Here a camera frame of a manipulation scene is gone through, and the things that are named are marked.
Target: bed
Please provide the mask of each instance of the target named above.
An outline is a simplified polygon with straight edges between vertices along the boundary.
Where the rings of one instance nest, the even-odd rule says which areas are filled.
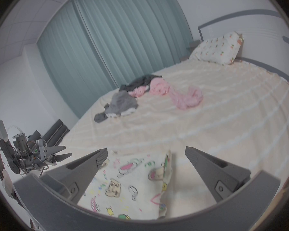
[[[95,150],[120,155],[151,151],[173,153],[173,175],[165,195],[167,218],[197,212],[216,202],[185,157],[191,146],[251,170],[281,179],[289,176],[289,83],[275,73],[244,61],[231,65],[187,60],[155,73],[175,90],[199,86],[204,99],[182,111],[169,96],[146,93],[136,112],[94,122],[118,90],[102,96],[64,137],[66,164]]]

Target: clothes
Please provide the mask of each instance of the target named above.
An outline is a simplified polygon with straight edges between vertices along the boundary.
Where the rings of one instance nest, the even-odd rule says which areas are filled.
[[[150,84],[150,94],[152,95],[165,95],[169,92],[171,86],[163,78],[154,78]]]
[[[114,218],[154,220],[166,215],[160,202],[172,175],[171,152],[119,156],[109,153],[78,205]]]
[[[111,103],[109,107],[105,109],[105,113],[108,117],[117,117],[121,116],[122,113],[126,115],[124,111],[131,108],[136,110],[137,107],[137,100],[129,95],[126,90],[122,90],[112,96]]]
[[[104,109],[107,109],[108,107],[109,107],[109,104],[106,104],[104,106]],[[107,118],[108,118],[108,116],[106,115],[105,112],[103,112],[103,113],[96,114],[94,117],[94,121],[97,123],[100,123],[100,122],[106,120]]]
[[[186,95],[170,89],[169,96],[172,102],[181,110],[197,106],[203,99],[202,91],[199,87],[190,86]]]
[[[133,80],[129,85],[122,85],[120,87],[119,91],[121,91],[121,90],[133,91],[137,87],[147,86],[148,84],[150,84],[151,80],[156,78],[156,77],[161,77],[161,76],[144,75],[138,79]]]
[[[149,90],[149,86],[141,86],[135,88],[133,91],[129,91],[128,94],[131,95],[134,98],[139,98],[143,94],[145,94]]]

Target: curtain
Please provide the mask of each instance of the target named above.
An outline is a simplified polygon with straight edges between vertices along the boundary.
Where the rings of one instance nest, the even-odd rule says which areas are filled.
[[[177,0],[75,2],[119,86],[179,63],[187,54],[192,35]]]
[[[179,63],[192,41],[177,0],[70,0],[38,47],[56,88],[80,118],[110,90]]]

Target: ceiling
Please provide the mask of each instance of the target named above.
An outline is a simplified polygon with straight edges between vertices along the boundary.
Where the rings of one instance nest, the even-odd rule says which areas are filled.
[[[20,0],[0,28],[0,65],[36,43],[45,26],[68,0]]]

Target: pink garment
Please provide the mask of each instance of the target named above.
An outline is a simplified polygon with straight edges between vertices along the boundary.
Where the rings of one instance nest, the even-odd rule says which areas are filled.
[[[135,90],[133,90],[133,91],[129,91],[128,94],[134,98],[139,98],[143,94],[145,94],[145,92],[148,88],[149,88],[148,86],[140,86],[140,87],[135,88]]]
[[[165,95],[169,92],[171,86],[163,78],[154,78],[150,83],[150,94]]]
[[[169,95],[172,102],[180,110],[186,110],[187,108],[195,107],[203,99],[202,91],[199,87],[190,86],[186,95],[176,92],[174,89],[170,89]]]

